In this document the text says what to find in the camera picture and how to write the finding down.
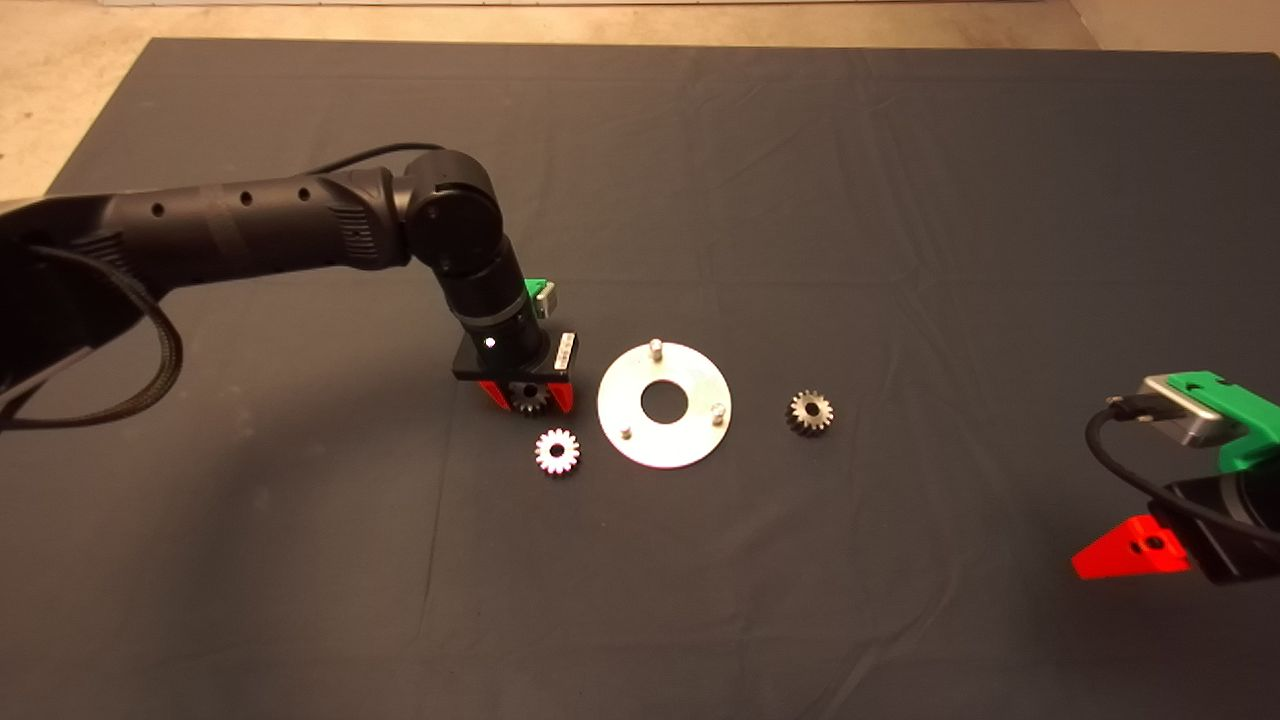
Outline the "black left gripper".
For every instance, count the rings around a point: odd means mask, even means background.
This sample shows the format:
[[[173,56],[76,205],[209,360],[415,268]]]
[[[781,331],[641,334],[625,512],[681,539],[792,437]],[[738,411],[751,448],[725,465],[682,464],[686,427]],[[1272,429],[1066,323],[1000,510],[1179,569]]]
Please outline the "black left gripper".
[[[534,331],[525,337],[472,334],[462,340],[452,363],[457,380],[476,386],[498,409],[512,413],[507,383],[547,386],[561,414],[573,411],[571,373],[579,357],[580,338],[572,331]]]

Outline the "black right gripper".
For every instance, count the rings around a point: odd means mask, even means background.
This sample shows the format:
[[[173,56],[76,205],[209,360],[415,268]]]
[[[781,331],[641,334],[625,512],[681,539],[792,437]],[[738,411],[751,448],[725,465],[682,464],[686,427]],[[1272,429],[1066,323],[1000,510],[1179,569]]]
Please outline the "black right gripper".
[[[1198,503],[1233,520],[1247,519],[1236,475],[1225,474],[1176,480],[1164,487],[1170,495]],[[1192,570],[1190,559],[1216,585],[1245,580],[1245,555],[1228,529],[1192,516],[1153,498],[1151,514],[1128,518],[1071,556],[1071,568],[1083,580],[1178,574]]]

